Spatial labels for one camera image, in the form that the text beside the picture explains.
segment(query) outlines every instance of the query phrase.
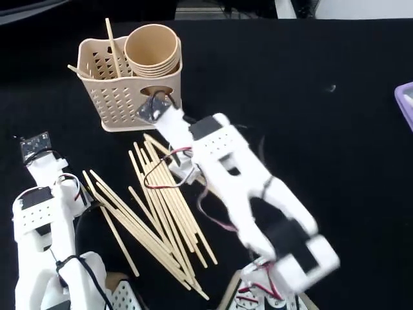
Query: basket hole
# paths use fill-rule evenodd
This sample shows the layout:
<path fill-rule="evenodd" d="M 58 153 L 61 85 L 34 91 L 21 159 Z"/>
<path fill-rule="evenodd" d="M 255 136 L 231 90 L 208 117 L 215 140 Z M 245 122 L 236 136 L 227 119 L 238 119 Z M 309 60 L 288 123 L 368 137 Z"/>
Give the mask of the basket hole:
<path fill-rule="evenodd" d="M 146 96 L 150 96 L 151 94 L 153 94 L 157 90 L 163 90 L 167 94 L 171 94 L 174 91 L 172 88 L 167 87 L 167 86 L 149 86 L 149 87 L 142 88 L 141 89 L 141 94 L 146 95 Z M 164 93 L 160 93 L 157 96 L 159 96 L 159 98 L 161 98 L 161 99 L 165 98 Z"/>

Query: robotic arm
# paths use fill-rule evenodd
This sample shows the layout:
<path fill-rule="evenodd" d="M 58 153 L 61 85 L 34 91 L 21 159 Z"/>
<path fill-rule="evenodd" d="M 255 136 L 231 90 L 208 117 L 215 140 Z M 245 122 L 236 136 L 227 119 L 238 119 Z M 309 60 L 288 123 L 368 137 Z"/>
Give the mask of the robotic arm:
<path fill-rule="evenodd" d="M 225 204 L 242 244 L 261 255 L 246 266 L 242 279 L 259 283 L 266 290 L 275 285 L 282 297 L 303 292 L 338 268 L 339 258 L 327 240 L 318 235 L 317 223 L 291 190 L 249 149 L 247 141 L 223 114 L 215 114 L 190 125 L 183 111 L 168 101 L 153 97 L 137 115 L 153 124 L 173 149 L 191 147 L 193 156 L 180 155 L 170 170 L 181 177 L 195 168 L 192 182 L 203 175 Z M 239 171 L 237 176 L 230 169 Z M 255 224 L 249 199 L 259 197 L 277 207 L 283 223 L 264 234 Z M 261 266 L 273 262 L 267 274 Z"/>

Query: bamboo skewer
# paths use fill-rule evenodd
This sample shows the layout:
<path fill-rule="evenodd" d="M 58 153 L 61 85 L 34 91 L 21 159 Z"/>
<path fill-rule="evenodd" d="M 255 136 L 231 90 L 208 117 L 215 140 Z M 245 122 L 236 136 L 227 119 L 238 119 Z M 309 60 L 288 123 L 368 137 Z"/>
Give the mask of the bamboo skewer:
<path fill-rule="evenodd" d="M 164 266 L 170 274 L 178 280 L 186 289 L 191 290 L 190 286 L 184 283 L 185 274 L 176 267 L 173 262 L 174 260 L 166 253 L 163 252 L 161 248 L 156 247 L 156 243 L 153 242 L 148 236 L 145 236 L 144 231 L 136 233 L 134 230 L 134 225 L 125 215 L 119 211 L 115 210 L 110 203 L 108 203 L 100 194 L 96 193 L 96 198 L 105 205 L 105 207 L 110 211 L 110 213 L 118 220 L 119 223 L 153 256 L 156 260 Z"/>
<path fill-rule="evenodd" d="M 168 155 L 170 153 L 170 151 L 164 147 L 162 144 L 160 144 L 158 141 L 156 141 L 152 136 L 148 135 L 148 134 L 143 134 L 143 137 L 145 138 L 145 140 L 147 140 L 148 142 L 150 142 L 151 144 L 153 144 L 153 146 L 155 146 L 160 152 L 162 152 L 164 155 Z M 205 179 L 202 176 L 199 176 L 196 178 L 196 180 L 203 186 L 205 186 Z M 217 196 L 219 198 L 218 193 L 215 191 L 215 189 L 211 186 L 208 187 L 208 190 L 214 194 L 215 196 Z"/>
<path fill-rule="evenodd" d="M 85 177 L 85 180 L 86 180 L 87 184 L 89 185 L 90 190 L 92 191 L 92 194 L 95 196 L 95 193 L 96 193 L 95 187 L 93 186 L 93 183 L 90 181 L 90 178 L 87 175 L 86 171 L 83 171 L 83 176 Z M 128 261 L 128 264 L 129 264 L 132 272 L 134 273 L 134 275 L 136 277 L 138 277 L 139 272 L 136 268 L 136 265 L 135 265 L 134 261 L 132 260 L 132 258 L 130 257 L 130 254 L 129 254 L 128 250 L 126 249 L 125 244 L 122 241 L 122 238 L 120 237 L 119 233 L 117 232 L 112 219 L 109 217 L 109 214 L 108 214 L 108 212 L 106 211 L 106 209 L 104 207 L 101 207 L 101 210 L 102 210 L 103 216 L 105 217 L 106 221 L 108 222 L 110 230 L 112 231 L 112 233 L 115 236 L 117 244 L 119 244 L 119 246 L 120 246 L 120 248 L 123 252 L 123 255 L 125 256 L 126 260 Z"/>
<path fill-rule="evenodd" d="M 85 79 L 93 79 L 92 76 L 90 76 L 89 74 L 83 72 L 82 70 L 80 70 L 80 69 L 78 69 L 78 68 L 76 68 L 76 67 L 73 67 L 72 65 L 67 65 L 67 67 L 68 67 L 71 71 L 79 74 L 82 78 L 85 78 Z"/>
<path fill-rule="evenodd" d="M 145 161 L 143 160 L 143 157 L 139 151 L 139 148 L 136 147 L 136 153 L 137 153 L 137 157 L 139 158 L 139 161 L 141 162 L 142 168 L 145 172 L 145 174 L 148 173 L 148 167 L 145 165 Z M 152 176 L 149 176 L 148 179 L 151 182 L 154 182 L 154 179 Z M 165 202 L 163 200 L 163 197 L 161 195 L 161 193 L 159 191 L 155 191 L 155 194 L 152 195 L 155 200 L 153 201 L 155 204 L 160 204 L 161 208 L 163 209 L 165 215 L 166 215 L 166 220 L 169 223 L 170 228 L 172 229 L 172 233 L 174 235 L 175 241 L 177 243 L 178 246 L 178 251 L 177 251 L 177 255 L 179 255 L 179 258 L 181 259 L 179 262 L 181 263 L 181 266 L 185 272 L 185 274 L 188 276 L 188 283 L 192 284 L 193 283 L 193 277 L 195 277 L 195 272 L 192 268 L 192 265 L 189 261 L 188 255 L 186 254 L 185 248 L 183 247 L 181 238 L 179 237 L 179 234 L 176 230 L 176 227 L 174 225 L 174 222 L 169 214 L 169 210 L 167 208 L 167 206 L 165 205 Z"/>
<path fill-rule="evenodd" d="M 112 33 L 112 27 L 110 26 L 109 18 L 105 18 L 105 22 L 106 22 L 106 29 L 108 30 L 109 43 L 110 43 L 110 48 L 112 49 L 112 56 L 114 59 L 116 74 L 117 74 L 117 77 L 120 78 L 122 74 L 121 74 L 121 69 L 119 68 L 119 63 L 117 62 L 117 54 L 116 54 L 117 52 L 116 52 L 116 47 L 115 47 L 114 35 Z"/>
<path fill-rule="evenodd" d="M 160 159 L 158 158 L 154 148 L 152 147 L 152 145 L 145 141 L 145 147 L 150 155 L 150 157 L 152 158 L 152 161 L 157 164 L 159 163 Z M 162 182 L 164 184 L 167 185 L 173 185 L 174 183 L 168 178 L 167 176 L 167 171 L 165 169 L 168 169 L 168 167 L 166 166 L 165 162 L 162 162 L 159 165 L 159 175 L 161 176 Z M 179 199 L 179 196 L 177 194 L 177 192 L 179 191 L 179 189 L 175 188 L 175 189 L 169 189 L 167 191 L 167 193 L 172 197 L 172 200 L 175 203 L 176 209 L 178 209 L 178 213 L 183 215 L 183 220 L 185 221 L 185 225 L 187 226 L 188 229 L 190 229 L 192 231 L 193 234 L 195 234 L 197 232 L 196 230 L 196 225 L 195 225 L 195 219 L 191 218 L 191 216 L 189 215 L 188 212 L 188 208 L 185 208 L 185 203 L 182 202 L 182 200 Z M 196 237 L 193 235 L 193 240 L 195 240 L 196 243 L 198 243 L 198 240 L 196 239 Z"/>
<path fill-rule="evenodd" d="M 126 260 L 128 261 L 128 264 L 129 264 L 130 268 L 132 269 L 132 272 L 134 273 L 135 277 L 138 277 L 139 272 L 137 271 L 135 263 L 132 260 L 132 258 L 130 257 L 130 254 L 129 254 L 128 250 L 126 249 L 119 233 L 117 232 L 114 223 L 110 219 L 108 211 L 106 211 L 106 209 L 104 207 L 101 207 L 101 210 L 102 210 L 103 216 L 105 217 L 106 221 L 109 224 L 110 229 L 112 230 L 112 233 L 114 234 L 114 236 L 116 238 L 117 243 L 119 244 L 119 246 L 122 249 L 123 255 L 125 256 Z"/>
<path fill-rule="evenodd" d="M 148 226 L 146 226 L 145 223 L 142 222 L 142 220 L 140 218 L 138 218 L 137 216 L 136 216 L 136 218 L 134 218 L 133 216 L 128 214 L 125 210 L 123 210 L 122 205 L 115 199 L 113 194 L 110 191 L 108 191 L 108 189 L 105 186 L 103 186 L 103 184 L 96 183 L 96 185 L 106 195 L 106 197 L 108 197 L 109 200 L 112 201 L 112 203 L 125 215 L 126 218 L 128 218 L 132 223 L 136 222 L 136 224 L 137 224 L 137 225 L 135 225 L 136 227 L 142 227 L 143 230 L 146 231 L 146 233 L 148 233 L 149 236 L 151 236 L 152 239 L 157 244 L 159 244 L 160 247 L 162 247 L 168 254 L 171 253 L 170 249 L 149 229 Z"/>
<path fill-rule="evenodd" d="M 131 228 L 133 228 L 133 223 L 125 217 L 125 215 L 119 211 L 119 210 L 114 210 L 114 212 L 119 216 L 120 219 L 122 219 L 123 223 L 125 224 L 125 228 L 130 230 Z M 150 242 L 148 243 L 148 241 L 150 239 L 142 239 L 141 236 L 139 235 L 139 233 L 136 233 L 132 230 L 131 232 L 132 236 L 139 242 L 142 243 L 144 245 L 144 247 L 146 249 L 148 249 L 148 251 L 152 251 L 152 256 L 154 256 L 162 265 L 164 265 L 165 268 L 167 268 L 174 276 L 175 278 L 180 281 L 180 282 L 184 282 L 186 280 L 186 275 L 185 273 L 180 270 L 178 267 L 176 267 L 176 265 L 173 262 L 176 262 L 175 260 L 173 260 L 171 258 L 171 256 L 167 255 L 167 253 L 165 252 L 159 252 L 159 249 L 153 248 L 150 246 Z"/>
<path fill-rule="evenodd" d="M 110 193 L 99 183 L 97 182 L 96 185 L 103 191 L 104 194 L 108 195 L 108 198 L 113 202 L 113 203 L 117 203 L 115 201 L 115 199 L 113 198 L 112 195 L 110 195 Z M 180 265 L 178 264 L 177 261 L 175 261 L 171 256 L 169 256 L 169 253 L 166 252 L 152 237 L 151 235 L 149 235 L 142 227 L 140 227 L 137 223 L 134 223 L 132 219 L 127 218 L 125 216 L 125 214 L 123 214 L 120 210 L 116 210 L 107 200 L 105 200 L 99 193 L 96 193 L 96 198 L 105 205 L 105 207 L 110 211 L 110 213 L 112 213 L 112 215 L 116 216 L 118 215 L 118 211 L 120 212 L 120 214 L 122 214 L 122 218 L 127 219 L 127 223 L 130 223 L 130 227 L 129 229 L 127 229 L 129 231 L 130 234 L 134 235 L 138 235 L 139 236 L 139 242 L 141 242 L 141 240 L 143 240 L 142 242 L 147 245 L 148 247 L 150 247 L 153 251 L 155 251 L 156 253 L 159 253 L 159 255 L 161 256 L 165 256 L 166 260 L 171 263 L 172 265 L 174 265 L 176 268 L 180 268 Z"/>
<path fill-rule="evenodd" d="M 105 183 L 105 181 L 102 180 L 100 176 L 98 176 L 93 170 L 90 170 L 91 175 L 114 197 L 115 201 L 119 203 L 119 208 L 121 210 L 125 210 L 126 216 L 131 216 L 134 218 L 134 220 L 140 224 L 147 232 L 148 234 L 153 237 L 153 239 L 160 244 L 161 247 L 164 248 L 164 250 L 168 253 L 171 253 L 171 245 L 170 243 L 164 244 L 153 232 L 152 230 L 146 226 L 145 223 L 142 222 L 142 220 L 128 207 L 128 205 Z"/>
<path fill-rule="evenodd" d="M 132 194 L 132 196 L 134 197 L 135 201 L 137 202 L 137 204 L 141 207 L 142 211 L 144 212 L 144 214 L 146 215 L 146 217 L 149 219 L 150 223 L 155 227 L 156 231 L 159 233 L 159 235 L 161 236 L 165 236 L 163 234 L 163 230 L 162 227 L 158 226 L 158 224 L 155 222 L 154 217 L 152 216 L 152 214 L 148 211 L 148 209 L 145 207 L 145 204 L 143 203 L 143 201 L 139 198 L 139 196 L 136 194 L 136 191 L 129 186 L 128 187 L 129 192 Z"/>
<path fill-rule="evenodd" d="M 144 162 L 143 162 L 142 164 L 145 164 L 147 167 L 149 167 L 149 169 L 147 169 L 147 171 L 145 171 L 145 173 L 148 173 L 149 170 L 153 168 L 153 165 L 152 165 L 152 163 L 150 163 L 150 161 L 149 161 L 149 159 L 148 159 L 148 156 L 146 155 L 146 152 L 145 152 L 143 149 L 141 149 L 141 154 L 142 154 L 142 157 L 143 157 L 143 160 L 144 160 Z M 155 182 L 155 184 L 160 184 L 160 183 L 162 182 L 162 181 L 159 182 L 158 171 L 156 171 L 156 170 L 154 170 L 154 171 L 152 172 L 151 177 L 152 177 L 153 181 Z M 163 199 L 165 200 L 166 205 L 167 205 L 167 206 L 171 206 L 171 205 L 172 205 L 172 204 L 171 204 L 171 201 L 169 200 L 169 197 L 166 196 L 166 190 L 160 189 L 159 191 L 160 191 L 161 194 L 163 194 L 162 197 L 163 197 Z M 176 221 L 178 221 L 178 219 L 179 219 L 179 218 L 175 215 L 175 212 L 172 214 L 172 217 L 175 218 Z M 185 231 L 182 227 L 179 227 L 179 226 L 178 226 L 178 228 L 179 228 L 179 230 L 181 231 L 182 237 L 183 237 L 186 245 L 188 246 L 189 251 L 190 251 L 191 253 L 193 253 L 193 252 L 194 252 L 194 248 L 192 247 L 192 244 L 190 243 L 190 241 L 189 241 L 189 239 L 188 239 L 188 235 L 187 235 L 186 231 Z"/>
<path fill-rule="evenodd" d="M 151 148 L 151 151 L 152 151 L 153 153 L 155 152 L 154 148 L 151 146 L 151 143 L 148 143 L 148 147 Z M 165 176 L 168 176 L 169 180 L 170 180 L 170 181 L 173 181 L 174 178 L 172 177 L 172 175 L 171 175 L 168 167 L 165 165 L 165 163 L 162 163 L 161 165 L 162 165 L 163 168 L 164 168 Z M 206 251 L 208 252 L 209 256 L 211 257 L 213 263 L 214 263 L 215 265 L 217 265 L 217 264 L 218 264 L 218 261 L 217 261 L 215 255 L 214 255 L 214 253 L 212 252 L 211 247 L 209 246 L 209 244 L 208 244 L 208 242 L 207 242 L 207 239 L 205 238 L 202 230 L 199 228 L 199 225 L 198 225 L 198 223 L 196 222 L 196 220 L 195 220 L 195 218 L 194 218 L 194 215 L 192 214 L 192 212 L 191 212 L 188 204 L 186 203 L 184 197 L 182 196 L 181 191 L 180 191 L 179 189 L 177 189 L 176 194 L 179 196 L 179 198 L 180 198 L 180 200 L 181 200 L 181 202 L 182 202 L 182 205 L 185 207 L 185 209 L 187 210 L 188 214 L 189 214 L 190 217 L 193 219 L 193 223 L 194 223 L 194 225 L 195 225 L 195 227 L 196 227 L 196 231 L 197 231 L 197 233 L 198 233 L 198 236 L 199 236 L 199 238 L 201 239 L 201 242 L 203 243 Z"/>
<path fill-rule="evenodd" d="M 141 171 L 139 170 L 139 167 L 137 166 L 135 156 L 134 156 L 134 154 L 132 153 L 131 150 L 128 153 L 129 153 L 130 161 L 132 162 L 132 165 L 134 166 L 136 176 L 137 176 L 139 182 L 141 182 L 141 180 L 139 179 Z M 143 191 L 143 195 L 145 196 L 146 201 L 148 202 L 150 212 L 152 213 L 152 217 L 154 218 L 154 220 L 157 223 L 158 227 L 162 228 L 161 222 L 159 221 L 159 218 L 156 215 L 154 205 L 152 204 L 152 201 L 151 201 L 151 199 L 148 195 L 148 191 L 146 190 L 146 187 L 142 186 L 142 183 L 141 183 L 141 188 L 142 188 L 142 191 Z"/>
<path fill-rule="evenodd" d="M 135 163 L 136 163 L 136 160 L 135 160 L 135 157 L 134 157 L 132 151 L 129 151 L 129 156 L 130 156 L 132 162 L 135 161 Z M 141 172 L 139 171 L 138 166 L 134 165 L 134 167 L 135 167 L 135 170 L 136 170 L 136 176 L 137 176 L 137 178 L 138 178 L 138 180 L 139 180 L 139 182 L 142 186 L 142 190 L 144 192 L 146 192 L 147 195 L 148 195 L 148 197 L 147 197 L 148 204 L 153 202 L 154 209 L 156 210 L 156 212 L 159 215 L 159 219 L 161 220 L 162 226 L 163 226 L 164 230 L 166 231 L 166 235 L 168 236 L 169 242 L 172 244 L 172 248 L 174 249 L 173 254 L 174 254 L 175 258 L 178 260 L 178 262 L 181 265 L 185 264 L 184 261 L 183 261 L 182 256 L 179 253 L 178 246 L 175 242 L 174 236 L 172 235 L 172 231 L 169 227 L 169 223 L 167 222 L 167 220 L 165 218 L 164 211 L 162 210 L 161 204 L 160 204 L 159 200 L 157 199 L 157 196 L 155 196 L 154 193 L 152 193 L 151 191 L 147 190 L 147 188 L 145 187 L 145 184 L 143 183 L 143 177 L 141 176 Z"/>
<path fill-rule="evenodd" d="M 144 160 L 148 163 L 148 167 L 149 167 L 150 169 L 153 169 L 153 168 L 154 168 L 154 163 L 149 163 L 149 159 L 147 158 L 147 156 L 146 156 L 146 154 L 145 154 L 145 151 L 144 151 L 143 149 L 141 149 L 141 152 L 142 152 L 142 155 L 143 155 L 143 157 L 144 157 Z M 152 174 L 154 174 L 154 177 L 152 177 L 152 180 L 154 180 L 155 183 L 159 184 L 160 182 L 159 182 L 158 171 L 153 170 Z M 165 193 L 165 192 L 167 192 L 168 190 L 163 190 L 163 189 L 161 189 L 160 191 L 161 191 L 161 193 L 162 193 L 162 192 Z M 170 201 L 167 201 L 166 204 L 170 207 L 170 212 L 172 213 L 172 217 L 175 219 L 175 222 L 177 223 L 178 229 L 181 231 L 182 236 L 185 237 L 185 236 L 186 236 L 186 231 L 185 231 L 185 229 L 184 229 L 184 225 L 183 225 L 183 222 L 181 221 L 181 217 L 179 216 L 179 213 L 176 212 L 175 208 L 174 208 L 173 205 L 170 203 Z M 186 243 L 187 243 L 187 245 L 188 245 L 188 248 L 190 248 L 190 246 L 193 247 L 193 249 L 195 250 L 195 253 L 197 254 L 199 260 L 201 261 L 203 267 L 204 267 L 204 268 L 207 268 L 208 265 L 207 265 L 204 257 L 202 256 L 201 251 L 198 249 L 198 246 L 196 245 L 196 242 L 193 242 L 193 238 L 192 238 L 191 240 L 186 240 Z"/>

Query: chopstick pile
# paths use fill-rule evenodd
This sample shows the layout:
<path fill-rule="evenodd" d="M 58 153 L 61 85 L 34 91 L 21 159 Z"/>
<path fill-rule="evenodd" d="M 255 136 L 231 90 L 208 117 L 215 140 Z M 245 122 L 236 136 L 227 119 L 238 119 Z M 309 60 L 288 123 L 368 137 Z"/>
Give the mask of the chopstick pile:
<path fill-rule="evenodd" d="M 161 148 L 161 151 L 168 152 L 168 150 L 149 135 L 144 135 L 144 137 L 145 148 L 139 148 L 137 143 L 134 143 L 135 152 L 130 150 L 128 153 L 149 208 L 146 207 L 131 186 L 128 187 L 128 190 L 148 218 L 152 229 L 94 171 L 91 170 L 90 173 L 96 179 L 95 184 L 92 183 L 85 171 L 83 171 L 83 175 L 96 200 L 105 206 L 102 211 L 104 213 L 106 210 L 109 211 L 182 286 L 188 290 L 193 288 L 208 300 L 209 297 L 203 292 L 196 280 L 188 254 L 195 253 L 204 268 L 207 268 L 208 265 L 200 251 L 201 246 L 205 248 L 214 264 L 217 264 L 216 257 L 179 188 L 147 189 L 145 187 L 145 175 L 160 161 L 154 145 Z M 176 184 L 164 161 L 147 176 L 147 179 L 149 183 L 154 185 Z M 134 274 L 138 276 L 139 273 L 137 273 L 130 255 L 127 253 L 120 237 L 118 237 L 119 235 L 113 223 L 111 224 L 110 217 L 106 215 L 105 218 L 119 246 L 122 248 Z"/>

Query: white wall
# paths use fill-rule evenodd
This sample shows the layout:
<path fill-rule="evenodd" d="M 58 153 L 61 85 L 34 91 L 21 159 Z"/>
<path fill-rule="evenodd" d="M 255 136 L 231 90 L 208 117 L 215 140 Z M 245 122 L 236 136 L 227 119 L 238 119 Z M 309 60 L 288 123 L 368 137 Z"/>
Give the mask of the white wall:
<path fill-rule="evenodd" d="M 413 18 L 413 0 L 319 0 L 316 18 Z"/>

